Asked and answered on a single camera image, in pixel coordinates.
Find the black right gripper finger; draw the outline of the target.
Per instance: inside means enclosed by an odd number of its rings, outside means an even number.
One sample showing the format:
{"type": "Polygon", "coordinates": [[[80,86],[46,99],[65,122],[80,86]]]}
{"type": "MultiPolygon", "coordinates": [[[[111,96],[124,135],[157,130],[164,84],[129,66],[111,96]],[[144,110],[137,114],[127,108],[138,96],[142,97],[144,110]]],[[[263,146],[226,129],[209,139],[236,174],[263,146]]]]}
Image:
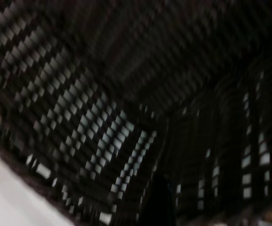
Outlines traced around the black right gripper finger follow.
{"type": "Polygon", "coordinates": [[[139,226],[175,226],[171,182],[164,174],[155,174],[150,195],[141,211],[139,226]]]}

